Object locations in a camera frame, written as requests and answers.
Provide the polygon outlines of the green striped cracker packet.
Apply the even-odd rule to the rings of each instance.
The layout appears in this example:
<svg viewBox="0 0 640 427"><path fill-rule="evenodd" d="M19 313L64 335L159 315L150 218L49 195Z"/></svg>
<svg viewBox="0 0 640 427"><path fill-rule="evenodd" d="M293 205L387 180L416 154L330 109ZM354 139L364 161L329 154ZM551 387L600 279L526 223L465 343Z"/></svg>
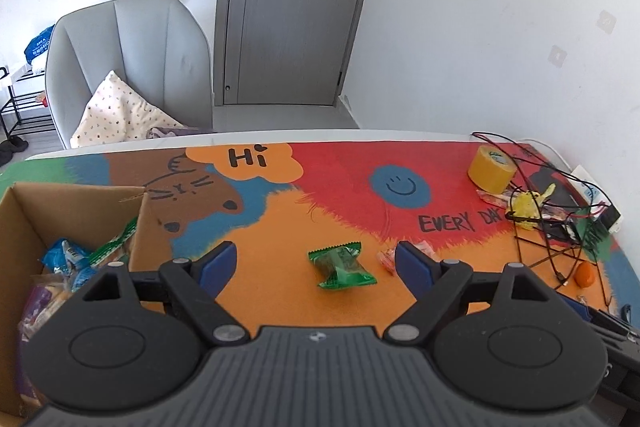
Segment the green striped cracker packet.
<svg viewBox="0 0 640 427"><path fill-rule="evenodd" d="M93 269L99 269L103 265L114 261L127 263L132 249L134 234L137 232L138 219L131 219L126 227L114 239L93 251L89 256Z"/></svg>

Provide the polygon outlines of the blue snack packet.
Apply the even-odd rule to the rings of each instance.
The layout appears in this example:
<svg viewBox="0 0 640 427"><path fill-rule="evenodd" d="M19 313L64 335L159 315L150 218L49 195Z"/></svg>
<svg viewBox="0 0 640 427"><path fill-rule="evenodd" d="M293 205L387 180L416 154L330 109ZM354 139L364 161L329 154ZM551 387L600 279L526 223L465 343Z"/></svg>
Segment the blue snack packet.
<svg viewBox="0 0 640 427"><path fill-rule="evenodd" d="M43 255L41 262L51 273L70 277L90 267L90 253L70 239L58 239Z"/></svg>

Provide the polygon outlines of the orange snack packet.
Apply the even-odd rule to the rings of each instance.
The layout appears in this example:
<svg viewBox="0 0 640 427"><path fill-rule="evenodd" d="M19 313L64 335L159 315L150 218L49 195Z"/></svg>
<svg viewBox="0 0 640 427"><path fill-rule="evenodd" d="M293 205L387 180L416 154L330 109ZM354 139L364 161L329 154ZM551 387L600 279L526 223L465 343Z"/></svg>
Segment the orange snack packet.
<svg viewBox="0 0 640 427"><path fill-rule="evenodd" d="M421 251L422 254L427 255L430 259L439 262L439 255L434 251L434 248L427 243L427 241L422 241L420 243L414 244L414 247L418 251ZM376 255L378 258L378 262L384 268L384 270L392 275L396 274L396 262L395 262L395 249L390 248L387 251L379 251Z"/></svg>

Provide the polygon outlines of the small orange fruit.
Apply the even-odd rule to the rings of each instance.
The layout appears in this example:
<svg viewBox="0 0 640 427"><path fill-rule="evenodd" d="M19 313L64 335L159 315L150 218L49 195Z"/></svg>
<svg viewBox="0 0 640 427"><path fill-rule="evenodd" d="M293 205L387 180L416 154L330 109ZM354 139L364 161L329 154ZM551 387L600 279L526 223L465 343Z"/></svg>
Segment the small orange fruit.
<svg viewBox="0 0 640 427"><path fill-rule="evenodd" d="M596 283L597 268L589 261L584 261L575 270L574 281L580 288L591 287Z"/></svg>

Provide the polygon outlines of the green candy wrapper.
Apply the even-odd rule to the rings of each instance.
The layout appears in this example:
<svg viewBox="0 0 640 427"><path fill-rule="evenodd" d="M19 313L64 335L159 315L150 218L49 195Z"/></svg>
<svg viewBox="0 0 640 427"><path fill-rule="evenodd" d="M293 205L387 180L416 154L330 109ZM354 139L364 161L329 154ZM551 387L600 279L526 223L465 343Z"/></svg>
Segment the green candy wrapper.
<svg viewBox="0 0 640 427"><path fill-rule="evenodd" d="M341 291L378 283L375 276L360 265L361 248L360 242L350 242L308 253L309 262L323 277L318 286L327 291Z"/></svg>

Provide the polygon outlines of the yellow tape roll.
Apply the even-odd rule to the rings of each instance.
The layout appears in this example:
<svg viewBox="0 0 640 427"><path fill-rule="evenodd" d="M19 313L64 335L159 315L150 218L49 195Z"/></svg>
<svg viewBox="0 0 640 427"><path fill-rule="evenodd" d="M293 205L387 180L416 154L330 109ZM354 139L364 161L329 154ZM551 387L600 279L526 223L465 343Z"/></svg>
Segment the yellow tape roll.
<svg viewBox="0 0 640 427"><path fill-rule="evenodd" d="M491 145L480 145L468 169L469 179L482 191L501 194L516 173L514 161Z"/></svg>

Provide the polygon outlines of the colourful cat table mat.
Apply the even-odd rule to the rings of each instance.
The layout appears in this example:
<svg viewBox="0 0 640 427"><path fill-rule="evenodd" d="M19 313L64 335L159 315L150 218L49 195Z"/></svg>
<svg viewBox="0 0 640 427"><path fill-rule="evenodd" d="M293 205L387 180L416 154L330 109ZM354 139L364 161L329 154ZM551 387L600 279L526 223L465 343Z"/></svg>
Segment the colourful cat table mat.
<svg viewBox="0 0 640 427"><path fill-rule="evenodd" d="M413 302L376 255L427 241L440 259L482 272L518 260L513 225L485 204L466 173L476 147L462 142L326 142L158 148L25 160L18 182L137 186L151 195L171 257L196 259L223 242L238 265L219 302L251 331L262 325L373 325L384 329ZM307 254L361 243L378 280L327 291Z"/></svg>

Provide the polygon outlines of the brown cardboard box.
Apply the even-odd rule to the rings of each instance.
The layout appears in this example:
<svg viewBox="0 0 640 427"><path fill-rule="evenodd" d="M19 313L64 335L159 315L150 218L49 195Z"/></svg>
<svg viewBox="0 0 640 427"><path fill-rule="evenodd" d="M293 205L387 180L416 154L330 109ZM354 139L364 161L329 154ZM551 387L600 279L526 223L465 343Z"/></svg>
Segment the brown cardboard box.
<svg viewBox="0 0 640 427"><path fill-rule="evenodd" d="M18 324L35 277L60 273L72 291L98 269L90 256L108 242L132 271L171 257L151 195L137 186L18 182L1 196L1 414L23 415L17 388Z"/></svg>

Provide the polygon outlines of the purple snack packet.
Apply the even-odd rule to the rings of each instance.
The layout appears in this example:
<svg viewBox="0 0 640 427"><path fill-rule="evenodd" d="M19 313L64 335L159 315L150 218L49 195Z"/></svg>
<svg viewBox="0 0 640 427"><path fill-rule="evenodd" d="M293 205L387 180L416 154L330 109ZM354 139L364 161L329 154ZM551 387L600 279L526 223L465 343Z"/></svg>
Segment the purple snack packet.
<svg viewBox="0 0 640 427"><path fill-rule="evenodd" d="M32 288L18 331L21 340L29 340L66 303L72 293L63 283L40 284Z"/></svg>

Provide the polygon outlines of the dotted cream cushion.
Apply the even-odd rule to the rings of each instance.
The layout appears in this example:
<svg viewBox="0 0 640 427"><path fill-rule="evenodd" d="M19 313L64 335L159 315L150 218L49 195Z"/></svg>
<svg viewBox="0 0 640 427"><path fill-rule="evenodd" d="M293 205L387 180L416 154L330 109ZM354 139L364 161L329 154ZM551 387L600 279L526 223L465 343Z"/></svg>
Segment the dotted cream cushion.
<svg viewBox="0 0 640 427"><path fill-rule="evenodd" d="M139 141L154 128L179 129L183 124L142 98L111 70L87 103L70 147Z"/></svg>

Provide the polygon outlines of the black slippers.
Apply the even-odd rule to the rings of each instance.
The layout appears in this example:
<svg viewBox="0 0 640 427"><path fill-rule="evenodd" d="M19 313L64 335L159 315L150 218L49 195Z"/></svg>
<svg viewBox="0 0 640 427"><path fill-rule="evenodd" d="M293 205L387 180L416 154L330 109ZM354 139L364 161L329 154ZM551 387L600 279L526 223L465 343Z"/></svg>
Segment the black slippers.
<svg viewBox="0 0 640 427"><path fill-rule="evenodd" d="M3 167L13 159L17 153L25 152L28 142L20 136L11 135L0 143L0 166Z"/></svg>

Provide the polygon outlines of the black shoe rack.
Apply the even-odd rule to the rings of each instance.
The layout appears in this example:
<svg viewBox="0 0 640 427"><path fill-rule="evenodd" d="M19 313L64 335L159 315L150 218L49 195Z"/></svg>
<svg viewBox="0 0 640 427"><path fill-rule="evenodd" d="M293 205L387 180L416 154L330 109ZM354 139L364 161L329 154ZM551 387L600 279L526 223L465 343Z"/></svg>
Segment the black shoe rack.
<svg viewBox="0 0 640 427"><path fill-rule="evenodd" d="M8 94L1 104L1 130L7 138L54 131L43 80L44 72L30 70L14 77L1 67L1 88Z"/></svg>

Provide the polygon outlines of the grey door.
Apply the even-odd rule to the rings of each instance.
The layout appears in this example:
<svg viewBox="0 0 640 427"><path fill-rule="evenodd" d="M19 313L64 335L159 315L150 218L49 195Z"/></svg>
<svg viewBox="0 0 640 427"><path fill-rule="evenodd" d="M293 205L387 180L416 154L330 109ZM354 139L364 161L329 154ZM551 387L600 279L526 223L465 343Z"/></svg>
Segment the grey door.
<svg viewBox="0 0 640 427"><path fill-rule="evenodd" d="M362 0L217 0L218 105L335 103Z"/></svg>

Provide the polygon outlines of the blue plastic bag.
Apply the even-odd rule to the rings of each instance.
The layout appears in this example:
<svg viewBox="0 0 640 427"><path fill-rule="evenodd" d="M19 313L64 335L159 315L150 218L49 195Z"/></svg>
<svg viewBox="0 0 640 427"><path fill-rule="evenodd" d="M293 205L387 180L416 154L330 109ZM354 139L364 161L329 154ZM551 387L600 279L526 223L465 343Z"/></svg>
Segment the blue plastic bag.
<svg viewBox="0 0 640 427"><path fill-rule="evenodd" d="M42 55L44 52L47 52L50 46L53 29L53 25L44 28L43 31L40 32L40 34L36 35L34 38L32 38L32 40L29 41L28 45L24 49L24 55L27 64L32 65L32 61L35 60L36 57Z"/></svg>

